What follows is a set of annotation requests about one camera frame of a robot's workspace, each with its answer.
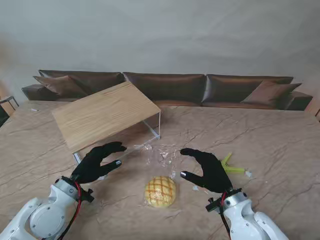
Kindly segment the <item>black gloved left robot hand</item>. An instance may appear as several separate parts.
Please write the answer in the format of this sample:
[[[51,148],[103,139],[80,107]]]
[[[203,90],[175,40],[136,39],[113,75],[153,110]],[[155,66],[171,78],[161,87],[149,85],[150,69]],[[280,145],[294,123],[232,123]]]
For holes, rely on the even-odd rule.
[[[113,153],[124,152],[127,148],[119,141],[94,147],[88,152],[71,174],[71,180],[78,184],[88,184],[121,166],[121,160],[101,165],[103,159]]]

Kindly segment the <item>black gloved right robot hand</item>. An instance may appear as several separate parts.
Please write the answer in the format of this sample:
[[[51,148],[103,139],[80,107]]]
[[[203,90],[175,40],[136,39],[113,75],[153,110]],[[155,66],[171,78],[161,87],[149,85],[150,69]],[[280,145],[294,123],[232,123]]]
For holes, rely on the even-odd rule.
[[[192,172],[181,171],[180,176],[183,179],[214,193],[223,194],[233,188],[222,163],[214,154],[192,148],[183,148],[180,154],[195,158],[203,172],[203,176],[199,176]]]

